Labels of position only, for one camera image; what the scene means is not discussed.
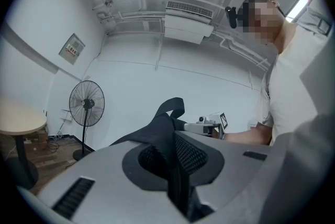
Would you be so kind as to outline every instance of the fan base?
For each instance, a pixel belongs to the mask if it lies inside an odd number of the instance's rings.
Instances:
[[[73,152],[73,158],[76,160],[76,161],[79,161],[81,160],[82,158],[84,158],[86,155],[89,155],[91,152],[85,150],[84,151],[84,154],[83,154],[83,151],[82,150],[76,150]]]

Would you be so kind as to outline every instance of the fluorescent light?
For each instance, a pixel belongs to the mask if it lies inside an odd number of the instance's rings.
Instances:
[[[299,2],[293,7],[291,12],[286,17],[288,22],[291,22],[300,13],[301,10],[306,6],[308,0],[299,0]]]

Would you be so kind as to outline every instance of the standing fan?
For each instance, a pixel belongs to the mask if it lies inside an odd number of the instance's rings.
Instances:
[[[73,158],[78,161],[90,153],[85,150],[85,128],[95,125],[103,115],[104,93],[95,82],[82,81],[72,90],[69,107],[72,118],[83,126],[82,149],[73,152]]]

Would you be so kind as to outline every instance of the floor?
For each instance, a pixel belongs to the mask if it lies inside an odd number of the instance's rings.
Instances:
[[[33,194],[38,192],[51,179],[63,172],[65,168],[75,162],[72,153],[81,149],[81,145],[73,138],[61,138],[56,141],[59,145],[55,151],[55,147],[49,144],[49,147],[26,147],[27,159],[32,162],[38,170],[38,181],[30,190]],[[9,157],[17,155],[14,150]]]

